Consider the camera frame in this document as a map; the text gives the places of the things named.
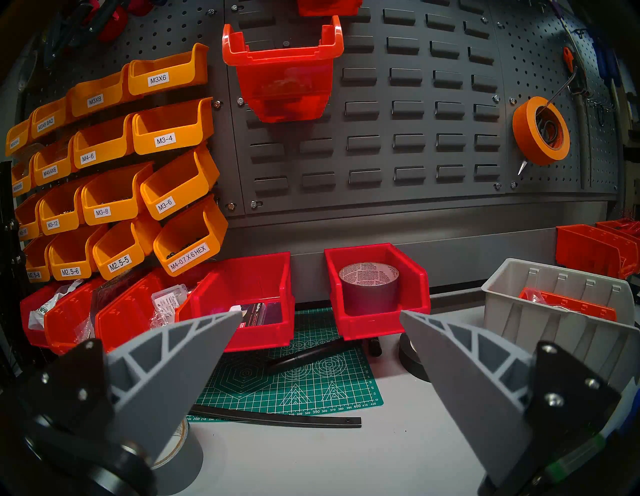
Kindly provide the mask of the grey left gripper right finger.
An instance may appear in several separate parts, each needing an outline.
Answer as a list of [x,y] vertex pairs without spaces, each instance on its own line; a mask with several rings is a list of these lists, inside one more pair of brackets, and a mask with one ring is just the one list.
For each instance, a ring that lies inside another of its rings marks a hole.
[[424,313],[400,322],[487,485],[559,485],[605,447],[621,393],[559,344],[529,353]]

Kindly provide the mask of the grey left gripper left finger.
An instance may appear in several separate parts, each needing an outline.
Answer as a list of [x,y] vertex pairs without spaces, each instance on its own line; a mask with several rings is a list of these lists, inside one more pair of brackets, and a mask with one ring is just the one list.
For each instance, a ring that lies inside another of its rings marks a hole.
[[150,329],[106,353],[80,342],[22,389],[32,420],[84,439],[133,442],[155,461],[241,323],[223,312]]

